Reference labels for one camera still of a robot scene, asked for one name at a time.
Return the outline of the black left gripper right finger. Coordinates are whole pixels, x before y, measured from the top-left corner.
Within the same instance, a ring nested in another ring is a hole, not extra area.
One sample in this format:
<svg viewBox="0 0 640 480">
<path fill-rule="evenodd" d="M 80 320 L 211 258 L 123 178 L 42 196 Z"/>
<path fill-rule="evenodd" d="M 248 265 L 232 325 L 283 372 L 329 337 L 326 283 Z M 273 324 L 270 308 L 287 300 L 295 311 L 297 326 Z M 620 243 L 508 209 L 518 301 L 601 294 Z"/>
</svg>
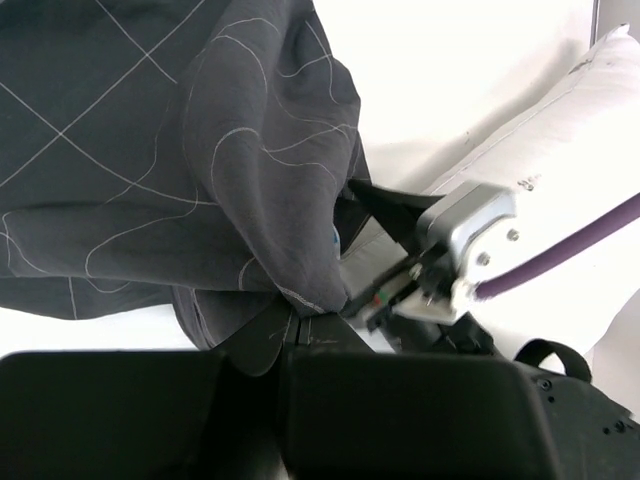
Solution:
<svg viewBox="0 0 640 480">
<path fill-rule="evenodd" d="M 340 318 L 299 319 L 282 357 L 297 479 L 556 479 L 529 376 L 492 356 L 378 354 Z"/>
</svg>

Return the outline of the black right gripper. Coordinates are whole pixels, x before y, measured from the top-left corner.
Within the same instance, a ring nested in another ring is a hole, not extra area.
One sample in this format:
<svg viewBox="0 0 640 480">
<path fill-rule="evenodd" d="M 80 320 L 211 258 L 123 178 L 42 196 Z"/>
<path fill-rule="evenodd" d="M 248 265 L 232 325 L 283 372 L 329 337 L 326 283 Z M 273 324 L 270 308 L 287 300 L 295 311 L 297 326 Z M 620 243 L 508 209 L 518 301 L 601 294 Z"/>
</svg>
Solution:
<svg viewBox="0 0 640 480">
<path fill-rule="evenodd" d="M 462 287 L 448 255 L 409 255 L 365 288 L 367 328 L 381 331 L 398 352 L 501 359 L 489 331 L 454 305 Z M 544 406 L 565 478 L 638 478 L 639 424 L 593 386 L 583 356 L 558 342 L 533 339 L 512 363 Z"/>
</svg>

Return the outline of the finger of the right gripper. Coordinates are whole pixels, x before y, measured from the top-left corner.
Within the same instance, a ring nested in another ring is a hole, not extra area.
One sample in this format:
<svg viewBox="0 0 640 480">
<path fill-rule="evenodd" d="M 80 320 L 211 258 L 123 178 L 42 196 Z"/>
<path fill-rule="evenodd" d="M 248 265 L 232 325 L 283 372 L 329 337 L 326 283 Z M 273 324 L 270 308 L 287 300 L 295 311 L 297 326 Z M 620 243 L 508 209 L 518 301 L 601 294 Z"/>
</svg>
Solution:
<svg viewBox="0 0 640 480">
<path fill-rule="evenodd" d="M 364 180 L 352 179 L 348 187 L 393 240 L 413 239 L 419 217 L 444 198 L 389 190 Z"/>
</svg>

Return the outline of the dark grey checked pillowcase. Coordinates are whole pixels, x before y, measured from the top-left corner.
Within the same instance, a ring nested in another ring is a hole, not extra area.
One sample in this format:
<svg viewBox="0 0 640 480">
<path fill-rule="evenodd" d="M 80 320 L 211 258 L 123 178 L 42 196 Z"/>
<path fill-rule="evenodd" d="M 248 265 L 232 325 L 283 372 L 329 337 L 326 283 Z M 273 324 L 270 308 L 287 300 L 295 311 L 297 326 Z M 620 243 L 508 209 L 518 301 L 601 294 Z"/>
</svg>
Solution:
<svg viewBox="0 0 640 480">
<path fill-rule="evenodd" d="M 2 306 L 202 349 L 340 311 L 359 111 L 310 1 L 3 2 Z"/>
</svg>

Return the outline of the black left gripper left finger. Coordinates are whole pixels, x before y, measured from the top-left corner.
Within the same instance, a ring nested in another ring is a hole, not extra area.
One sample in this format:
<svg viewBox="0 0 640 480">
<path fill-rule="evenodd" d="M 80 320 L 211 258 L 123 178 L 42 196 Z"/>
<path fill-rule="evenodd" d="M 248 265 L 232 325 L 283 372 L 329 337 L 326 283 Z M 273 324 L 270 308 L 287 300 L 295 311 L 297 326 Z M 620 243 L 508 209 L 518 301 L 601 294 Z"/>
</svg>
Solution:
<svg viewBox="0 0 640 480">
<path fill-rule="evenodd" d="M 277 300 L 208 351 L 4 357 L 2 477 L 285 478 L 270 423 L 293 317 Z"/>
</svg>

